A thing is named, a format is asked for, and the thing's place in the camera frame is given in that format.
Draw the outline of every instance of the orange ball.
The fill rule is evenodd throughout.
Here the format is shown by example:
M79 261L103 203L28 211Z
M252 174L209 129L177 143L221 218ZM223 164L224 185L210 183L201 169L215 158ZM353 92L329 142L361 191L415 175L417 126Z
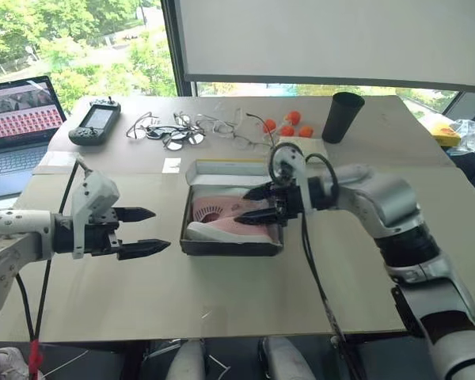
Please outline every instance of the orange ball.
M309 125L303 125L299 129L299 137L311 137L314 134L314 129Z
M262 126L264 133L268 133L268 131L273 132L275 129L276 122L273 119L266 119L266 121L264 121L264 126Z
M301 114L297 111L291 111L285 116L286 121L290 121L292 125L298 125L301 121Z
M291 125L284 125L282 129L279 130L280 136L293 136L295 134L295 129Z

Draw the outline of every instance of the laptop screen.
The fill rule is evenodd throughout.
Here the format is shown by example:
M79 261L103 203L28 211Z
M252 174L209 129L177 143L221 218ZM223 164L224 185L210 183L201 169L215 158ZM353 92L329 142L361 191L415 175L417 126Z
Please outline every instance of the laptop screen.
M47 143L65 120L48 77L0 84L0 150Z

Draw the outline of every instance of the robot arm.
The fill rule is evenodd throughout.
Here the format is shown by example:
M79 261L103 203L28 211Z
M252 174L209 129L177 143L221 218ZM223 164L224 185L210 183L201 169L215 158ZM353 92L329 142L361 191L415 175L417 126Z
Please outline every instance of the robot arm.
M392 294L401 319L409 332L426 338L439 378L475 379L475 303L430 235L409 184L367 165L308 178L305 158L291 144L275 148L269 169L273 182L252 189L245 198L271 198L275 206L236 220L286 225L300 212L350 211L380 249L396 284Z
M167 248L158 239L124 244L116 237L121 222L138 222L155 214L141 207L113 207L120 194L114 182L85 170L85 180L74 190L72 215L49 211L0 210L0 309L16 274L28 263L49 260L54 253L102 256L118 260L146 257Z

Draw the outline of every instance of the black cup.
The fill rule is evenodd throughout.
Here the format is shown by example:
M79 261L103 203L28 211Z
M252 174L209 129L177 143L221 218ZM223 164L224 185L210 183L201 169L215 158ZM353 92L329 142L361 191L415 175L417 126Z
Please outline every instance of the black cup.
M339 143L363 106L364 99L354 93L332 95L331 109L322 132L324 141L332 144Z

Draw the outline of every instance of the yellow object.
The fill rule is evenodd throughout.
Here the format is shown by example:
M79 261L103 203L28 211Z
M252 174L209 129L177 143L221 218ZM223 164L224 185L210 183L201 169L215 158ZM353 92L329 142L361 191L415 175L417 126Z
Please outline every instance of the yellow object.
M461 141L461 137L443 121L434 123L428 130L440 146L457 146Z

